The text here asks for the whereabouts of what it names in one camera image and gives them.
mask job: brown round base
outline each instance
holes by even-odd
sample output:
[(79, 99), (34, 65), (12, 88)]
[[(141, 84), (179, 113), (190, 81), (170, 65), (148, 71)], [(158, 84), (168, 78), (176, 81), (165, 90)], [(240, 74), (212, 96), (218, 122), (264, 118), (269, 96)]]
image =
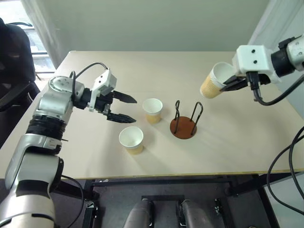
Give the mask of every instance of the brown round base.
[(177, 132), (174, 134), (175, 126), (176, 126), (176, 120), (174, 119), (171, 121), (170, 131), (175, 137), (179, 139), (189, 139), (192, 136), (194, 136), (196, 133), (197, 127), (195, 127), (193, 134), (191, 134), (194, 124), (195, 123), (193, 121), (190, 121), (190, 118), (185, 116), (180, 116)]

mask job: black metal table frame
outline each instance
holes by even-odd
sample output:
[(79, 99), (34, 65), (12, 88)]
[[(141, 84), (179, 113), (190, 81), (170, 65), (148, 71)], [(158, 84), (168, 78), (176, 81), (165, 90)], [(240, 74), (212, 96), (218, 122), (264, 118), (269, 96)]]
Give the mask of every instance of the black metal table frame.
[[(274, 173), (270, 176), (270, 182), (275, 182), (290, 177), (290, 173)], [(225, 189), (226, 196), (237, 197), (240, 194), (257, 190), (263, 202), (267, 213), (269, 223), (272, 228), (279, 228), (276, 216), (269, 202), (268, 196), (265, 193), (264, 186), (266, 185), (266, 174), (253, 174), (252, 179), (238, 184), (237, 175), (217, 175), (217, 176), (163, 176), (163, 177), (133, 177), (133, 178), (112, 178), (106, 181), (86, 180), (84, 187), (84, 198), (89, 201), (83, 221), (84, 228), (92, 228), (93, 220), (100, 219), (98, 216), (98, 198), (99, 194), (93, 191), (94, 187), (109, 187), (118, 185), (159, 185), (159, 184), (194, 184), (194, 183), (228, 183), (229, 187)], [(73, 198), (81, 198), (80, 189), (74, 185), (64, 181), (60, 182), (59, 186), (54, 191), (56, 193), (66, 195)], [(219, 199), (222, 207), (223, 220), (225, 227), (233, 228), (234, 222), (228, 208), (228, 203), (224, 198)]]

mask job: black metal wire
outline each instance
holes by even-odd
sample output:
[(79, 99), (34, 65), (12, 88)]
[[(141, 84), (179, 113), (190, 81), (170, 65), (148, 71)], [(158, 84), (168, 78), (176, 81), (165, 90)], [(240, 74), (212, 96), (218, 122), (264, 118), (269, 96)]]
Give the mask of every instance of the black metal wire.
[(193, 110), (193, 113), (192, 113), (192, 116), (191, 116), (190, 121), (192, 121), (193, 116), (194, 116), (194, 113), (195, 113), (195, 110), (196, 110), (196, 107), (197, 107), (198, 105), (200, 105), (200, 113), (199, 113), (198, 117), (196, 118), (195, 124), (194, 124), (194, 126), (193, 126), (193, 128), (192, 128), (192, 131), (191, 131), (191, 135), (193, 135), (194, 130), (195, 130), (195, 127), (196, 127), (196, 125), (198, 124), (200, 115), (203, 113), (203, 110), (204, 110), (203, 105), (201, 104), (201, 102), (198, 101), (198, 102), (195, 104), (195, 106), (194, 106), (194, 110)]
[(101, 62), (96, 62), (96, 63), (92, 63), (92, 64), (90, 64), (90, 65), (88, 65), (87, 67), (85, 67), (82, 71), (80, 71), (77, 75), (76, 75), (76, 79), (83, 73), (83, 72), (85, 72), (88, 68), (90, 68), (90, 67), (92, 67), (92, 66), (94, 66), (94, 65), (102, 65), (103, 67), (104, 67), (104, 69), (105, 70), (107, 70), (108, 69), (108, 67), (104, 64), (104, 63), (101, 63)]
[(174, 134), (176, 134), (177, 132), (177, 128), (179, 126), (179, 122), (180, 122), (180, 112), (179, 112), (179, 107), (180, 107), (180, 101), (177, 100), (175, 103), (175, 109), (176, 109), (176, 113), (175, 113), (175, 118), (174, 120), (176, 120), (176, 125), (175, 125), (175, 130), (174, 130)]
[[(300, 140), (302, 140), (304, 138), (304, 135), (301, 136), (300, 138), (298, 138), (297, 140), (294, 141), (294, 144), (298, 143)], [(284, 205), (285, 207), (295, 211), (295, 212), (298, 212), (300, 213), (301, 215), (304, 215), (304, 211), (301, 211), (295, 207), (292, 207), (290, 206), (289, 204), (281, 201), (278, 197), (276, 197), (276, 195), (274, 194), (274, 192), (272, 191), (271, 187), (270, 187), (270, 173), (275, 165), (275, 163), (277, 162), (277, 160), (282, 156), (283, 153), (285, 153), (292, 145), (289, 145), (287, 146), (285, 149), (283, 149), (277, 156), (276, 158), (273, 160), (273, 162), (271, 163), (270, 167), (269, 167), (269, 170), (267, 172), (267, 187), (268, 187), (268, 190), (270, 192), (270, 194), (272, 195), (272, 197), (280, 204)]]
[(255, 96), (256, 101), (258, 101), (261, 105), (270, 106), (278, 103), (279, 101), (283, 100), (287, 97), (291, 92), (293, 92), (302, 82), (304, 82), (304, 75), (302, 75), (298, 80), (296, 80), (285, 92), (283, 92), (280, 96), (276, 99), (265, 102), (263, 101), (262, 97), (260, 96), (258, 90), (254, 90), (253, 94)]
[(73, 181), (75, 184), (77, 184), (78, 187), (80, 188), (80, 193), (81, 193), (81, 207), (80, 207), (80, 210), (79, 210), (79, 212), (78, 212), (76, 218), (75, 218), (75, 219), (66, 227), (66, 228), (70, 228), (70, 227), (77, 221), (77, 219), (79, 218), (79, 216), (80, 216), (80, 214), (81, 214), (81, 212), (82, 212), (82, 208), (84, 207), (84, 203), (85, 203), (84, 191), (83, 191), (83, 189), (82, 189), (81, 184), (80, 184), (78, 181), (76, 181), (74, 178), (68, 177), (68, 176), (66, 176), (66, 175), (61, 175), (61, 177), (67, 178), (68, 180), (71, 180), (71, 181)]
[(289, 167), (290, 167), (290, 173), (291, 176), (294, 179), (294, 184), (296, 186), (296, 188), (298, 189), (300, 195), (302, 196), (302, 198), (304, 199), (304, 192), (301, 189), (298, 179), (295, 176), (295, 170), (294, 170), (294, 165), (293, 165), (293, 151), (294, 151), (294, 147), (295, 147), (295, 142), (298, 140), (298, 138), (300, 137), (300, 135), (302, 134), (302, 132), (304, 131), (304, 127), (302, 127), (299, 132), (296, 134), (296, 136), (294, 137), (294, 140), (292, 141), (291, 145), (290, 145), (290, 149), (289, 149)]

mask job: table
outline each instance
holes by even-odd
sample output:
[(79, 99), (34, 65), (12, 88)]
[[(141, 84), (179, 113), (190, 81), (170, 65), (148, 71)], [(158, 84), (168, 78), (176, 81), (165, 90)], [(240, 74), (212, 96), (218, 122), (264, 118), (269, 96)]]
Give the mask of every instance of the table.
[[(253, 101), (249, 88), (225, 92), (214, 99), (204, 98), (199, 88), (212, 66), (219, 61), (231, 63), (234, 52), (88, 52), (71, 51), (55, 75), (78, 73), (93, 62), (104, 62), (117, 77), (116, 90), (133, 96), (138, 104), (114, 100), (111, 110), (135, 118), (133, 124), (114, 123), (97, 112), (74, 108), (67, 125), (62, 150), (63, 173), (74, 178), (130, 176), (170, 176), (265, 173), (275, 156), (290, 144), (304, 124), (285, 99), (265, 107)], [(92, 87), (103, 71), (94, 66), (78, 80)], [(281, 92), (275, 85), (261, 87), (265, 101)], [(147, 123), (142, 109), (146, 98), (162, 100), (162, 120)], [(22, 134), (25, 133), (37, 97), (0, 150), (0, 178)], [(196, 135), (188, 140), (174, 137), (169, 129), (180, 100), (180, 114), (190, 117), (197, 101), (204, 112)], [(118, 142), (119, 132), (127, 126), (144, 132), (144, 151), (128, 154)], [(294, 166), (304, 170), (304, 144), (294, 151)], [(274, 167), (275, 172), (289, 169), (287, 154)]]

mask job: white paper cup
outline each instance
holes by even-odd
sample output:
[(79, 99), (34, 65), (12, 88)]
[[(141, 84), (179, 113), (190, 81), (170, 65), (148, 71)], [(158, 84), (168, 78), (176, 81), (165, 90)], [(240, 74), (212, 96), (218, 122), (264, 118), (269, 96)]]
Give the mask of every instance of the white paper cup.
[(130, 154), (139, 154), (143, 150), (143, 132), (138, 127), (126, 127), (119, 134), (119, 142)]
[(156, 98), (149, 98), (142, 104), (149, 123), (155, 124), (161, 120), (162, 102)]
[(225, 86), (224, 82), (233, 75), (234, 69), (232, 65), (225, 62), (217, 63), (201, 85), (200, 93), (206, 98), (216, 97), (221, 94), (220, 89)]

